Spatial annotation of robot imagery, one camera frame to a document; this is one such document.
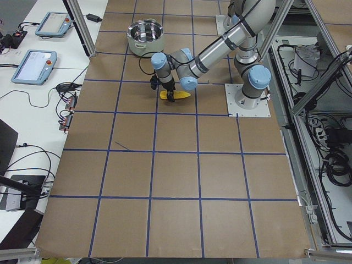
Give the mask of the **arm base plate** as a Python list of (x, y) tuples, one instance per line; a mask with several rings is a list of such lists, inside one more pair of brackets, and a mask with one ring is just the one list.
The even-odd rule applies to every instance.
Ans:
[(240, 18), (240, 16), (235, 14), (231, 17), (228, 15), (216, 15), (217, 35), (221, 36), (233, 28), (240, 21)]
[(265, 90), (260, 97), (251, 99), (242, 93), (242, 84), (225, 84), (228, 115), (230, 117), (270, 118)]

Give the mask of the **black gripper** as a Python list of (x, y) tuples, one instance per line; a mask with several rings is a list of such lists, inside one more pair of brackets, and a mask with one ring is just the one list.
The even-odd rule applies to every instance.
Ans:
[(164, 89), (167, 90), (167, 100), (169, 102), (175, 102), (174, 99), (174, 90), (175, 90), (175, 81), (174, 78), (171, 78), (168, 82), (161, 82), (157, 76), (152, 76), (150, 79), (150, 86), (151, 89), (157, 89), (157, 85), (162, 85)]

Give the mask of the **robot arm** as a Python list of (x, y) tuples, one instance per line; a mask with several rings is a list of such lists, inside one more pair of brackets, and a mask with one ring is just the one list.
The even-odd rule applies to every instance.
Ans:
[(236, 25), (238, 22), (239, 22), (239, 18), (236, 14), (233, 14), (233, 15), (227, 14), (223, 22), (223, 28), (225, 31), (227, 31), (230, 28), (232, 28), (234, 25)]
[(243, 86), (235, 95), (235, 101), (243, 109), (257, 107), (263, 90), (271, 81), (270, 71), (258, 61), (257, 35), (270, 21), (275, 1), (231, 1), (226, 23), (228, 30), (214, 40), (198, 55), (192, 56), (188, 48), (171, 54), (158, 52), (152, 55), (154, 75), (150, 79), (152, 89), (161, 84), (167, 91), (167, 100), (174, 101), (175, 70), (184, 90), (197, 87), (198, 79), (232, 51), (236, 51), (234, 64), (243, 80)]

